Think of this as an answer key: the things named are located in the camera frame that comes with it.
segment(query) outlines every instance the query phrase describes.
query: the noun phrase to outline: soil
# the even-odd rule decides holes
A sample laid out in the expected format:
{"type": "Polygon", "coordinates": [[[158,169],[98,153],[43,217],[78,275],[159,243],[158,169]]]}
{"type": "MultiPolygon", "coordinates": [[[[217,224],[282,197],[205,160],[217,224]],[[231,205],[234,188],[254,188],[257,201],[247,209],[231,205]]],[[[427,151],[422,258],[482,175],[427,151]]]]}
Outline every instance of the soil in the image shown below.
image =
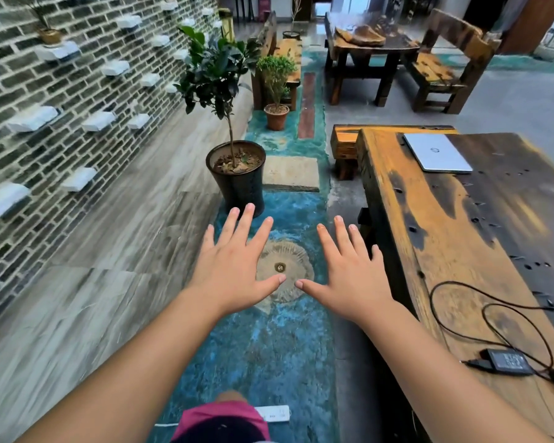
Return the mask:
{"type": "Polygon", "coordinates": [[[267,112],[272,113],[274,115],[281,115],[283,113],[287,113],[288,109],[287,106],[284,106],[283,104],[271,104],[267,106],[267,112]]]}
{"type": "Polygon", "coordinates": [[[213,165],[213,169],[224,174],[241,174],[260,165],[260,158],[257,155],[242,150],[235,151],[235,158],[236,168],[232,166],[232,158],[228,155],[218,158],[213,165]]]}

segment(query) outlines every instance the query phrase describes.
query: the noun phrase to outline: left hand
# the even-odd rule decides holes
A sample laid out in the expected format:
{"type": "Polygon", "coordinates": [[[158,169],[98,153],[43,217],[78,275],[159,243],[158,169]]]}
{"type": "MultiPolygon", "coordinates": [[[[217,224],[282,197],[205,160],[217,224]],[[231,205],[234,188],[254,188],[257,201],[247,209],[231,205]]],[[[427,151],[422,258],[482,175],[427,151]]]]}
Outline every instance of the left hand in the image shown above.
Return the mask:
{"type": "Polygon", "coordinates": [[[284,274],[256,280],[256,265],[273,218],[267,217],[247,242],[255,206],[246,206],[236,228],[239,212],[238,208],[231,209],[217,244],[213,242],[213,225],[207,227],[193,277],[181,294],[196,296],[200,304],[214,308],[220,317],[257,304],[285,281],[284,274]]]}

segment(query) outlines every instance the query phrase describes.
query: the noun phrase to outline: silver laptop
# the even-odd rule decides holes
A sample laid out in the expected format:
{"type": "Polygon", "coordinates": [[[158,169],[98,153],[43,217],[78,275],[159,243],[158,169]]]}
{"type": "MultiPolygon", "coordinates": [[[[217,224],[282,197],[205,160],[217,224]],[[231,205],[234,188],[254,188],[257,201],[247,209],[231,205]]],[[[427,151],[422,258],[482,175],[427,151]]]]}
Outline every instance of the silver laptop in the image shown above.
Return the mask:
{"type": "Polygon", "coordinates": [[[472,172],[472,167],[446,135],[405,133],[404,140],[424,171],[472,172]]]}

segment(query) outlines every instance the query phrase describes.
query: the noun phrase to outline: black cable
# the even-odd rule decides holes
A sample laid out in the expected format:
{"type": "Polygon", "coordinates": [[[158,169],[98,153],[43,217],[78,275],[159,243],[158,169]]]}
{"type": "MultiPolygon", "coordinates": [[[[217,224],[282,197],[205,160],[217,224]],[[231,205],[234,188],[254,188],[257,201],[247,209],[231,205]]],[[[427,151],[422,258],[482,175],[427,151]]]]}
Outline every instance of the black cable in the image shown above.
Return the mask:
{"type": "Polygon", "coordinates": [[[489,344],[489,345],[498,345],[498,346],[501,346],[501,347],[505,347],[505,348],[509,348],[509,349],[518,351],[518,352],[524,354],[525,356],[529,357],[531,360],[535,361],[539,365],[541,365],[544,368],[543,370],[537,371],[534,368],[532,368],[533,372],[537,376],[541,377],[542,379],[550,381],[550,378],[545,373],[549,372],[550,370],[552,370],[554,368],[554,353],[552,352],[552,348],[550,348],[550,345],[548,344],[548,341],[546,340],[546,338],[544,337],[542,332],[539,330],[539,328],[525,314],[523,314],[521,311],[518,311],[515,308],[541,309],[541,310],[544,310],[544,311],[554,311],[554,306],[518,305],[517,303],[511,303],[511,302],[508,302],[507,300],[503,300],[501,298],[494,297],[493,295],[490,295],[489,293],[487,293],[487,292],[485,292],[481,289],[478,289],[475,286],[469,285],[468,283],[462,283],[460,281],[442,281],[441,283],[437,283],[435,286],[433,286],[433,289],[431,289],[431,291],[429,292],[429,304],[431,306],[431,313],[433,313],[433,317],[435,318],[436,322],[443,329],[445,329],[446,331],[450,332],[451,334],[455,334],[455,335],[457,335],[461,338],[472,340],[474,342],[480,342],[480,343],[489,344]],[[484,320],[484,322],[486,323],[488,328],[490,328],[490,330],[493,331],[493,333],[495,333],[495,335],[497,335],[499,338],[501,338],[504,341],[504,343],[503,342],[494,342],[494,341],[487,340],[487,339],[482,339],[482,338],[479,338],[479,337],[472,337],[472,336],[469,336],[469,335],[461,334],[461,333],[458,333],[457,331],[449,328],[443,322],[441,322],[439,316],[437,315],[437,311],[435,309],[435,304],[433,303],[433,295],[435,294],[435,291],[439,287],[444,286],[444,285],[463,286],[465,288],[475,290],[476,292],[481,293],[485,297],[492,298],[493,300],[499,302],[499,303],[488,303],[488,304],[484,305],[482,307],[481,314],[482,314],[482,319],[484,320]],[[548,364],[545,364],[544,362],[540,361],[536,357],[533,357],[531,354],[515,347],[511,342],[509,342],[509,340],[504,335],[502,335],[499,332],[499,330],[488,320],[488,317],[486,315],[486,310],[491,306],[499,306],[499,307],[510,309],[511,311],[514,311],[514,312],[518,313],[521,317],[523,317],[525,320],[527,320],[532,325],[533,329],[535,329],[538,332],[539,337],[542,339],[544,345],[546,346],[546,349],[548,351],[548,355],[550,357],[550,362],[548,364]]]}

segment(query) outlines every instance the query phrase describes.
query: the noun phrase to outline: white power strip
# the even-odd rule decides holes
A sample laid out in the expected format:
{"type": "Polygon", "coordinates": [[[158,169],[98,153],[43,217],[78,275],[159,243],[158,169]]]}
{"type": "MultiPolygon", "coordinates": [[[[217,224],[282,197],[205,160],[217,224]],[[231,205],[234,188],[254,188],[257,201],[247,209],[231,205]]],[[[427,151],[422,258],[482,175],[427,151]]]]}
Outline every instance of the white power strip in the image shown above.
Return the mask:
{"type": "Polygon", "coordinates": [[[289,421],[291,417],[289,406],[262,406],[255,409],[267,423],[289,421]]]}

